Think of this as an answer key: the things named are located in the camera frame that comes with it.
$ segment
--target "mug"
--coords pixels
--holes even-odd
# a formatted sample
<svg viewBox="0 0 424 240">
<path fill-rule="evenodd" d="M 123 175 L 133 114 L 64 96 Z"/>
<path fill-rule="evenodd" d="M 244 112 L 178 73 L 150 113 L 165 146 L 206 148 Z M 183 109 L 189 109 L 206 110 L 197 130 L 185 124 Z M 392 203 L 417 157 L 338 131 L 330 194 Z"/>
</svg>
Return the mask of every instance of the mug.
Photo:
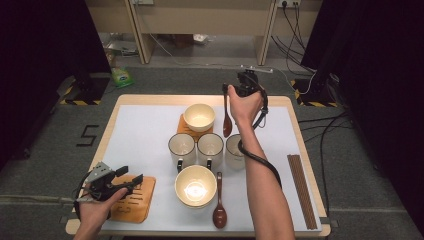
<svg viewBox="0 0 424 240">
<path fill-rule="evenodd" d="M 225 143 L 225 163 L 232 169 L 240 170 L 245 167 L 244 154 L 240 152 L 238 143 L 240 134 L 231 135 Z"/>
<path fill-rule="evenodd" d="M 199 157 L 199 164 L 203 165 L 209 170 L 217 167 L 223 160 L 224 141 L 215 133 L 207 133 L 200 136 L 197 141 L 197 150 Z"/>
<path fill-rule="evenodd" d="M 185 167 L 196 163 L 196 144 L 194 138 L 186 133 L 177 133 L 169 139 L 168 148 L 178 173 Z"/>
</svg>

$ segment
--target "bowl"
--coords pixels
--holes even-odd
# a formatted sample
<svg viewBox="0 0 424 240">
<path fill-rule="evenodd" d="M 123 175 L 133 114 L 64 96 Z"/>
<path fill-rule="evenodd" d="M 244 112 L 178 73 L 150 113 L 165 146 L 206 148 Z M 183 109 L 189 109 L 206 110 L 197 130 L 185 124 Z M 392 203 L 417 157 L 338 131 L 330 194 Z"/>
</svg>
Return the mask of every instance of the bowl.
<svg viewBox="0 0 424 240">
<path fill-rule="evenodd" d="M 206 167 L 192 165 L 184 168 L 175 179 L 175 192 L 185 205 L 206 206 L 216 193 L 215 175 Z"/>
<path fill-rule="evenodd" d="M 207 104 L 197 103 L 189 106 L 183 114 L 187 126 L 195 132 L 205 132 L 215 121 L 215 111 Z"/>
</svg>

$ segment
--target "power outlet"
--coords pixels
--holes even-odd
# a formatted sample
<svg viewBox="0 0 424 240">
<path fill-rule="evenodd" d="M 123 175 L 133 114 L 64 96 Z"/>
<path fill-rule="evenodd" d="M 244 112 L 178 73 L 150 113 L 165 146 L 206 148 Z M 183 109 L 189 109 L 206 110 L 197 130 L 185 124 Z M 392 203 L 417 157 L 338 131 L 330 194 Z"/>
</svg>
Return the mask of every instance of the power outlet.
<svg viewBox="0 0 424 240">
<path fill-rule="evenodd" d="M 295 8 L 300 6 L 300 0 L 279 0 L 279 8 L 283 8 L 283 2 L 287 2 L 286 8 Z"/>
</svg>

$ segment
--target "forearm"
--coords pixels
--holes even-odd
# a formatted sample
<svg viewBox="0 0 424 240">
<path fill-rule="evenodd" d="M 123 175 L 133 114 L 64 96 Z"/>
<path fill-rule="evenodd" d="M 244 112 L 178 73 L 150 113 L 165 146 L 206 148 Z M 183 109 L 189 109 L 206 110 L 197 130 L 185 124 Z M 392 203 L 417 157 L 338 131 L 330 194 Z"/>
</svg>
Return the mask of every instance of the forearm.
<svg viewBox="0 0 424 240">
<path fill-rule="evenodd" d="M 266 160 L 250 123 L 237 124 L 243 147 Z M 249 208 L 257 239 L 293 239 L 293 224 L 287 200 L 274 174 L 265 165 L 246 157 Z"/>
</svg>

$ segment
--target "finger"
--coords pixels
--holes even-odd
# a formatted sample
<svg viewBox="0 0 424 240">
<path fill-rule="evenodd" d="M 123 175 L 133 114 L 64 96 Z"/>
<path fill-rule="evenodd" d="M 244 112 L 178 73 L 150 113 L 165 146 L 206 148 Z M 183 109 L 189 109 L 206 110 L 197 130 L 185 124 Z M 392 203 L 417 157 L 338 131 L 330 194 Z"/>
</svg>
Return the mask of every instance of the finger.
<svg viewBox="0 0 424 240">
<path fill-rule="evenodd" d="M 105 201 L 105 204 L 110 208 L 113 204 L 119 201 L 127 193 L 127 188 L 121 188 L 116 191 L 108 200 Z"/>
</svg>

